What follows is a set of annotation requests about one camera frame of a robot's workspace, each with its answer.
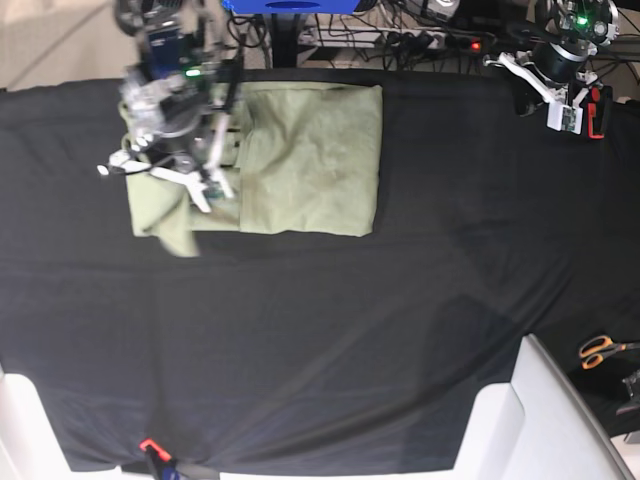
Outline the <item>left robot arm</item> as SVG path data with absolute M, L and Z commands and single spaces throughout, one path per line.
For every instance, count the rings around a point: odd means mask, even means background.
M 588 62 L 618 36 L 615 3 L 537 1 L 532 21 L 512 21 L 505 30 L 530 48 L 487 54 L 483 65 L 499 69 L 509 81 L 516 113 L 545 109 L 548 128 L 603 139 L 613 94 Z

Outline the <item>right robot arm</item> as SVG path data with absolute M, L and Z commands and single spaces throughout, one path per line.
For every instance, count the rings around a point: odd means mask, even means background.
M 120 86 L 128 135 L 103 176 L 148 174 L 183 187 L 203 213 L 214 198 L 234 191 L 223 170 L 226 136 L 244 72 L 244 54 L 225 56 L 209 40 L 213 16 L 202 1 L 190 2 L 196 25 L 187 31 L 183 1 L 116 1 L 113 16 L 131 37 L 138 60 Z

